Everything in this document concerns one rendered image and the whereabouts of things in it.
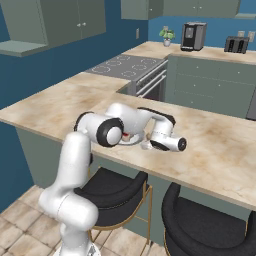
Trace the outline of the green plant in white pot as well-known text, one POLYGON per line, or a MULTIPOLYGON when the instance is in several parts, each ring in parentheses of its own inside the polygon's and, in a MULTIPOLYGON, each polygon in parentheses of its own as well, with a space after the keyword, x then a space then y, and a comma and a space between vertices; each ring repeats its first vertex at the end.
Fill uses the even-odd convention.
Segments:
POLYGON ((167 26, 164 26, 159 32, 159 36, 164 39, 164 46, 169 47, 171 41, 175 38, 175 33, 173 30, 169 30, 167 26))

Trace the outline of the grey-green base cabinet run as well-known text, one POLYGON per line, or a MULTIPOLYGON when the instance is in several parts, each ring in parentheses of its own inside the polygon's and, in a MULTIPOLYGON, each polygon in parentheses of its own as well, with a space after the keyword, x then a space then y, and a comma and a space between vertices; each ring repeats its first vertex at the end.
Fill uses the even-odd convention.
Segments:
POLYGON ((167 103, 248 118, 255 89, 255 64, 168 56, 167 103))

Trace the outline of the black stool with gold frame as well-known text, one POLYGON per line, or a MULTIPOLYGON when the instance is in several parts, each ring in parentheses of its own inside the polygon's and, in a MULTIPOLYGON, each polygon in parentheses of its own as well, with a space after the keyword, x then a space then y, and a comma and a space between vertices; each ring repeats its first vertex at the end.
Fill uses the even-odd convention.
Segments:
POLYGON ((172 182, 162 202, 168 256, 256 256, 256 211, 248 222, 180 196, 172 182))
POLYGON ((102 231, 115 230, 129 223, 141 205, 148 202, 148 217, 142 218, 147 223, 145 246, 150 241, 152 191, 146 172, 139 171, 135 178, 130 178, 103 167, 82 188, 74 189, 77 195, 90 200, 99 209, 98 220, 93 226, 98 234, 93 241, 102 231))

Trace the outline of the grey-green wall cabinet run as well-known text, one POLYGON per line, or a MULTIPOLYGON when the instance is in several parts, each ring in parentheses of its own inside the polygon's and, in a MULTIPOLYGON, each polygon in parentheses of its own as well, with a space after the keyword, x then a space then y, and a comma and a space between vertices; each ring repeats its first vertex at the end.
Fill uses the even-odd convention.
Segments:
POLYGON ((234 18, 241 0, 121 0, 121 18, 150 20, 161 16, 234 18))

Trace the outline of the grey-green counter base panel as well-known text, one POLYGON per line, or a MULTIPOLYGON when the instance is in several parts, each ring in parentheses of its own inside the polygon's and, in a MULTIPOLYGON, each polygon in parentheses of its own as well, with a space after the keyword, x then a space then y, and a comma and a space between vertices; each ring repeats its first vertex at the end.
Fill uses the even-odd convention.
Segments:
MULTIPOLYGON (((62 143, 21 128, 17 128, 16 131, 34 183, 41 188, 47 188, 56 178, 62 143)), ((130 166, 122 165, 107 158, 95 155, 93 163, 90 166, 91 174, 94 174, 99 166, 130 178, 135 177, 138 173, 137 169, 131 168, 130 166)), ((161 179, 155 175, 149 175, 148 183, 153 187, 150 238, 157 244, 163 245, 164 225, 161 217, 161 204, 164 194, 170 185, 170 181, 161 179)), ((191 201, 216 209, 244 221, 248 220, 250 209, 246 209, 184 186, 181 187, 180 195, 191 201)))

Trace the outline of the black silver coffee machine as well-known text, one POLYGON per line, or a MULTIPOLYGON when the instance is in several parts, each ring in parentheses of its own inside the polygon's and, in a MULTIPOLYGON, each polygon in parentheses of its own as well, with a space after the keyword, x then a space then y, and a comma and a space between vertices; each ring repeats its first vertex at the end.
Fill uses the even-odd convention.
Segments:
POLYGON ((182 51, 200 51, 206 37, 206 22, 187 22, 182 27, 182 51))

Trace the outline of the white plate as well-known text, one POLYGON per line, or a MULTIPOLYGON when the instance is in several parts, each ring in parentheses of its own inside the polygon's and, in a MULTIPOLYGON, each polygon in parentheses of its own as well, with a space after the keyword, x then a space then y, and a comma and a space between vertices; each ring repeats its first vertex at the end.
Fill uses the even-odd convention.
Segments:
POLYGON ((145 136, 144 131, 142 131, 138 134, 135 134, 135 135, 130 134, 130 137, 128 137, 128 138, 122 137, 119 144, 120 145, 135 145, 135 144, 140 143, 144 139, 144 136, 145 136))

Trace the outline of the black toaster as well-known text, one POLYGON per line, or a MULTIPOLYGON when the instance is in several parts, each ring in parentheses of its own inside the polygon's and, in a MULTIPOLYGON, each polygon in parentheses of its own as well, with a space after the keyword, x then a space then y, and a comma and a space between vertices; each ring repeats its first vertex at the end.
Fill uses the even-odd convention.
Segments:
POLYGON ((249 38, 228 36, 225 43, 225 52, 245 54, 248 48, 249 38))

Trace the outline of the grey-green wall cabinet door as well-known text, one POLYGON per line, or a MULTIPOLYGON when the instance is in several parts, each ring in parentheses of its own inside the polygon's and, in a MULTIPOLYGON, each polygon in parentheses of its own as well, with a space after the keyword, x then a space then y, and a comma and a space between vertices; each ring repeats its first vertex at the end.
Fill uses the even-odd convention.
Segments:
POLYGON ((81 38, 77 0, 40 0, 47 41, 60 46, 81 38))
POLYGON ((82 38, 106 32, 104 0, 78 0, 82 38))

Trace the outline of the grey range cooker with hob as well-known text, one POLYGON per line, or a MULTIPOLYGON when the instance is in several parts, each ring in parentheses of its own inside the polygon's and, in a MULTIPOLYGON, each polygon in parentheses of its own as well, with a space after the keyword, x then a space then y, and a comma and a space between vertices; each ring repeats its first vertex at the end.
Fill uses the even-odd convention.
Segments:
POLYGON ((121 92, 156 101, 164 99, 167 59, 120 54, 88 69, 88 73, 130 80, 121 92))

